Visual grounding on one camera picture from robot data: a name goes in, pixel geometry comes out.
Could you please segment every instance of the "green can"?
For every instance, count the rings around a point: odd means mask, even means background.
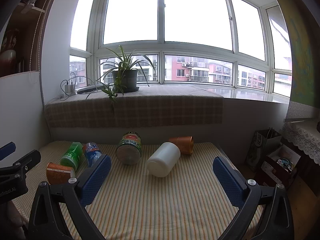
[[[80,156],[82,154],[82,144],[73,142],[60,160],[60,165],[72,167],[75,171],[79,167]]]
[[[137,164],[141,158],[141,137],[136,132],[124,134],[116,149],[116,156],[125,165]]]

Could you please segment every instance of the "green plastic bottle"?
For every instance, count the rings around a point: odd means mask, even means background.
[[[82,144],[73,142],[60,160],[60,165],[72,167],[75,171],[79,167],[80,156],[82,154]]]

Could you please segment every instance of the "metal screw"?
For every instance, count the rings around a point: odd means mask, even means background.
[[[45,185],[47,185],[46,181],[41,181],[40,184],[39,184],[40,187],[44,187]]]
[[[70,184],[74,184],[74,183],[77,182],[77,178],[76,178],[76,177],[72,177],[72,178],[70,178],[70,179],[68,180],[68,182],[69,182]]]
[[[278,187],[279,189],[284,189],[284,185],[283,185],[282,183],[278,183],[278,184],[277,184],[277,187]]]
[[[251,185],[251,186],[254,186],[256,185],[256,181],[254,179],[248,179],[248,184]]]

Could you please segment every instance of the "blue gripper pad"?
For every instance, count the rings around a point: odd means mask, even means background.
[[[99,163],[97,168],[93,171],[91,176],[87,179],[82,186],[79,201],[82,206],[87,206],[92,203],[96,197],[101,185],[109,174],[111,169],[111,158],[105,155],[103,160]]]
[[[6,144],[0,148],[0,161],[5,157],[9,156],[11,153],[16,151],[16,145],[13,142]]]
[[[239,175],[222,156],[213,160],[212,169],[231,204],[242,208],[246,199],[247,186]]]

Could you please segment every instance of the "blue can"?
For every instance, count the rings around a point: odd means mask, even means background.
[[[102,154],[97,144],[93,142],[89,142],[83,147],[83,153],[87,158],[88,167],[92,167]]]

